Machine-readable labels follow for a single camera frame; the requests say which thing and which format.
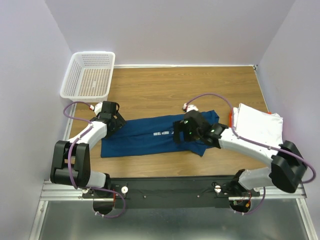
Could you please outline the blue t-shirt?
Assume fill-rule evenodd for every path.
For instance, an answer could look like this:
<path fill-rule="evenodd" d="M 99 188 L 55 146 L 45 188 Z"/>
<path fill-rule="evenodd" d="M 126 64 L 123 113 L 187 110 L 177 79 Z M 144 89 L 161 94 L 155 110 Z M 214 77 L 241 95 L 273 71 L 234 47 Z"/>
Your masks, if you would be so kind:
<path fill-rule="evenodd" d="M 101 158 L 130 157 L 190 151 L 202 157 L 207 149 L 200 140 L 176 144 L 174 122 L 183 114 L 128 120 L 115 134 L 101 140 Z"/>

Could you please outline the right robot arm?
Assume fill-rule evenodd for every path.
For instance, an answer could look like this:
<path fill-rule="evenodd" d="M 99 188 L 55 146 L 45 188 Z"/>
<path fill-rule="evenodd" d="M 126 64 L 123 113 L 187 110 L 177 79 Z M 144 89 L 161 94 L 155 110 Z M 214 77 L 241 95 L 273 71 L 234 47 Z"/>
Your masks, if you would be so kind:
<path fill-rule="evenodd" d="M 307 170 L 293 142 L 286 140 L 273 147 L 262 146 L 252 140 L 245 141 L 227 125 L 210 124 L 197 110 L 190 110 L 184 114 L 183 119 L 175 121 L 173 131 L 176 144 L 200 140 L 209 147 L 235 151 L 266 164 L 264 168 L 239 170 L 224 189 L 229 194 L 241 196 L 254 188 L 272 186 L 286 193 L 294 193 Z"/>

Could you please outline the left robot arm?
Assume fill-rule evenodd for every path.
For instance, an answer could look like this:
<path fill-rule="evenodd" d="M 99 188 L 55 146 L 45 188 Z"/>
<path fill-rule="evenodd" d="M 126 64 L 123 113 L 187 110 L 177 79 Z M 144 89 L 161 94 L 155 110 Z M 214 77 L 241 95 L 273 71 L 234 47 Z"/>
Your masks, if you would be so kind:
<path fill-rule="evenodd" d="M 119 113 L 117 102 L 103 101 L 95 106 L 85 103 L 95 113 L 90 120 L 63 114 L 72 119 L 84 121 L 87 126 L 76 136 L 56 142 L 53 151 L 50 180 L 54 184 L 73 186 L 75 189 L 93 189 L 101 198 L 111 191 L 111 177 L 107 173 L 91 170 L 91 149 L 102 139 L 108 139 L 126 121 Z"/>

